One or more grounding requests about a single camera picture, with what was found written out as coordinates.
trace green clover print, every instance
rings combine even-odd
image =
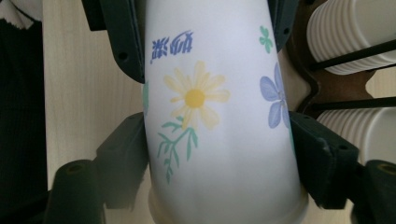
[[[267,28],[264,28],[263,26],[260,27],[260,30],[262,31],[262,36],[260,37],[260,43],[262,43],[262,45],[265,46],[265,51],[267,51],[267,53],[270,53],[271,48],[274,46],[272,40],[269,37],[270,32],[268,31]]]

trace yellow petal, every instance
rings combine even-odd
[[[227,102],[228,99],[230,98],[230,92],[226,90],[221,90],[221,91],[211,91],[210,93],[205,95],[205,99],[207,101],[215,101],[215,102],[220,102],[224,103]]]
[[[219,115],[208,106],[201,106],[199,112],[202,122],[207,129],[211,130],[219,124]]]
[[[205,63],[202,61],[198,61],[195,64],[194,68],[194,88],[198,88],[197,84],[199,82],[199,79],[201,79],[201,76],[205,73]]]
[[[215,76],[209,79],[207,84],[205,85],[203,91],[209,92],[213,91],[215,88],[219,87],[223,82],[225,82],[224,76]]]
[[[186,105],[183,105],[181,108],[172,111],[171,116],[174,118],[177,118],[178,116],[185,117],[187,110],[188,107]]]
[[[171,103],[175,103],[177,101],[181,101],[184,100],[184,98],[182,96],[177,96],[171,99]]]
[[[203,90],[207,81],[209,80],[210,73],[204,73],[198,76],[198,79],[195,82],[195,88],[199,90]]]
[[[192,109],[191,110],[191,126],[194,130],[198,127],[198,110]]]
[[[182,85],[180,85],[180,83],[178,83],[176,80],[174,80],[172,77],[165,76],[163,78],[163,81],[165,82],[166,86],[172,91],[175,91],[180,95],[186,94],[185,88]]]
[[[183,86],[183,89],[187,92],[188,90],[191,89],[191,84],[189,81],[183,76],[183,73],[178,70],[178,68],[175,68],[175,74],[178,82]]]

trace flower pattern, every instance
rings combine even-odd
[[[225,82],[224,76],[210,76],[205,70],[204,62],[197,62],[192,77],[184,76],[179,69],[175,69],[176,78],[165,76],[166,86],[178,93],[171,99],[172,103],[181,102],[179,108],[172,112],[172,117],[182,117],[182,130],[188,127],[197,128],[198,120],[211,130],[219,124],[219,115],[207,106],[206,102],[225,103],[230,98],[230,92],[219,90]]]
[[[270,108],[268,124],[274,129],[283,119],[287,128],[290,127],[289,110],[286,104],[285,92],[283,91],[283,82],[280,75],[279,64],[275,66],[275,83],[269,77],[262,77],[260,80],[262,97],[269,102],[273,102]]]

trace blue flower petal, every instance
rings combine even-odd
[[[281,107],[281,102],[276,102],[271,105],[270,115],[268,116],[268,124],[272,129],[276,128],[276,126],[280,123]]]
[[[283,119],[283,122],[285,123],[286,127],[289,128],[290,127],[290,117],[289,117],[289,110],[286,105],[286,102],[283,102],[283,106],[282,106],[282,119]]]
[[[280,75],[279,63],[276,63],[275,65],[275,84],[278,91],[283,91],[283,81],[282,76]]]
[[[262,97],[264,97],[265,100],[270,102],[280,100],[280,96],[277,93],[276,86],[269,77],[262,77],[262,79],[260,80],[260,88],[262,90]]]

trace green stem print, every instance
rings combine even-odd
[[[260,31],[262,32],[262,36],[260,36],[260,43],[265,46],[265,51],[267,53],[271,52],[271,48],[274,46],[272,40],[270,39],[270,32],[267,28],[263,26],[260,27]]]
[[[182,117],[177,117],[177,121],[179,121],[180,123],[170,121],[170,122],[166,122],[162,126],[164,129],[172,128],[173,129],[172,133],[175,133],[176,131],[182,131],[177,139],[172,140],[164,133],[158,133],[158,135],[163,140],[161,141],[160,146],[158,147],[157,158],[160,158],[162,152],[164,155],[167,155],[167,158],[164,160],[163,165],[166,166],[166,181],[168,182],[168,184],[170,183],[171,176],[174,173],[172,169],[172,167],[175,168],[175,165],[173,165],[173,161],[175,161],[177,168],[179,168],[180,165],[179,156],[177,154],[177,146],[179,145],[180,140],[182,140],[187,136],[187,148],[186,148],[187,161],[191,157],[192,145],[194,145],[195,148],[198,147],[198,136],[196,135],[195,130],[192,127],[189,127],[187,129],[182,129],[182,123],[183,123]]]

